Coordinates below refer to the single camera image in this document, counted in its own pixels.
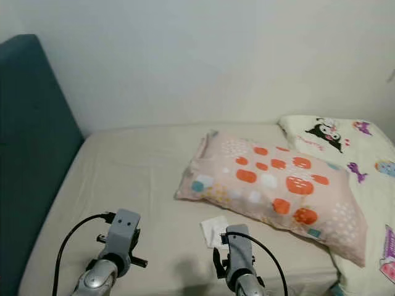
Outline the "bed with cream sheet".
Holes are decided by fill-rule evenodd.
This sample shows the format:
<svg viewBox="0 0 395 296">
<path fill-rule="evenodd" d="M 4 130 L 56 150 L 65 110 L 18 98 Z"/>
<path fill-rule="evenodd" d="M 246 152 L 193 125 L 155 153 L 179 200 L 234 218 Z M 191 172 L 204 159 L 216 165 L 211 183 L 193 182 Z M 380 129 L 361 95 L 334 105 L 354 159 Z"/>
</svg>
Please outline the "bed with cream sheet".
<svg viewBox="0 0 395 296">
<path fill-rule="evenodd" d="M 211 131 L 299 152 L 289 147 L 279 126 L 267 125 L 134 128 L 91 135 L 54 200 L 18 296 L 51 296 L 57 251 L 70 228 L 88 215 L 119 208 L 141 215 L 133 254 L 149 264 L 132 267 L 111 296 L 233 296 L 215 276 L 200 226 L 219 215 L 231 224 L 245 224 L 273 251 L 290 296 L 329 294 L 339 270 L 326 245 L 205 200 L 176 197 L 186 167 Z"/>
</svg>

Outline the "pink patterned pillow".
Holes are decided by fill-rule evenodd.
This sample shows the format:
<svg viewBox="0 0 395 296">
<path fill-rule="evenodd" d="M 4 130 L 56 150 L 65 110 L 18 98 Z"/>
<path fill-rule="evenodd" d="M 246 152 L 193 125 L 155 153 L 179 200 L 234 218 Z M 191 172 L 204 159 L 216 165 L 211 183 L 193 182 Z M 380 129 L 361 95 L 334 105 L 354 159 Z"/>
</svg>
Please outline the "pink patterned pillow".
<svg viewBox="0 0 395 296">
<path fill-rule="evenodd" d="M 208 201 L 366 265 L 367 221 L 349 174 L 314 156 L 211 131 L 186 167 L 176 197 Z"/>
</svg>

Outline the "teal upholstered headboard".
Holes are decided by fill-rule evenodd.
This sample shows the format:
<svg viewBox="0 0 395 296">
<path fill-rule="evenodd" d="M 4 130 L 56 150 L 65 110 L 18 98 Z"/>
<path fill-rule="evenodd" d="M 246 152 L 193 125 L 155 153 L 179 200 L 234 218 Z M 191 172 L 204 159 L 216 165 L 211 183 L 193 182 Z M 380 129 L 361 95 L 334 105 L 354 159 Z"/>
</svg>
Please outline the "teal upholstered headboard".
<svg viewBox="0 0 395 296">
<path fill-rule="evenodd" d="M 0 45 L 2 296 L 18 296 L 50 207 L 83 144 L 56 74 L 34 34 Z"/>
</svg>

